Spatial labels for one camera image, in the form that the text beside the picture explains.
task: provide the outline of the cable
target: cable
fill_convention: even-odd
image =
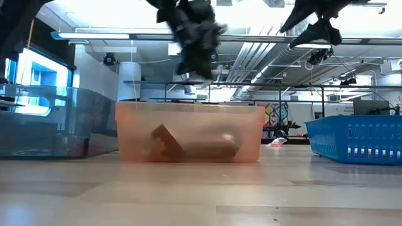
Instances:
[[[335,55],[335,54],[333,54],[333,56],[346,68],[346,70],[349,72],[349,73],[352,73],[352,71],[351,70],[349,70],[349,68],[347,68],[347,66]],[[371,91],[371,92],[373,92],[374,94],[376,94],[379,98],[381,98],[381,99],[383,99],[384,101],[386,101],[386,102],[388,102],[388,104],[391,106],[391,107],[395,107],[393,104],[391,104],[388,100],[386,100],[386,99],[384,99],[383,97],[381,97],[376,91],[374,91],[372,88],[369,88],[369,90]]]

